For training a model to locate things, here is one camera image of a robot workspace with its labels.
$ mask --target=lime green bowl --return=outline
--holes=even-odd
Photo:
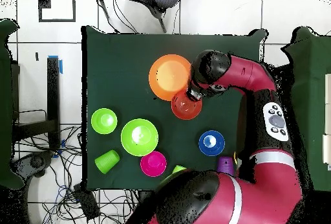
[[[123,127],[121,143],[130,155],[143,157],[156,148],[158,131],[153,123],[146,119],[133,119]]]
[[[110,109],[98,109],[92,115],[91,125],[97,133],[106,135],[115,130],[117,126],[117,116]]]

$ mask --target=pink bowl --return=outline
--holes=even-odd
[[[140,161],[140,168],[143,173],[149,177],[157,177],[161,175],[166,167],[166,158],[159,151],[152,151],[148,155],[142,157],[142,160]]]

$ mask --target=small green object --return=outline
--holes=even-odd
[[[101,173],[106,174],[108,171],[120,161],[120,156],[114,150],[110,150],[107,153],[99,156],[95,159],[96,166]]]
[[[117,126],[117,116],[107,108],[96,110],[91,118],[93,129],[102,135],[106,135],[115,130]]]
[[[158,131],[153,123],[146,119],[133,119],[122,129],[121,144],[130,155],[143,157],[156,148]]]
[[[182,170],[185,170],[186,167],[183,167],[181,165],[176,165],[175,169],[173,170],[173,174]]]

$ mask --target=blue bowl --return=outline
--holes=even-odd
[[[224,137],[218,131],[207,131],[199,139],[199,149],[204,155],[213,157],[222,153],[225,147]]]

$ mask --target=red robot arm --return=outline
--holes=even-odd
[[[184,170],[156,191],[148,224],[285,224],[302,198],[275,83],[263,65],[214,50],[191,65],[192,100],[236,87],[246,98],[241,159],[252,180]]]

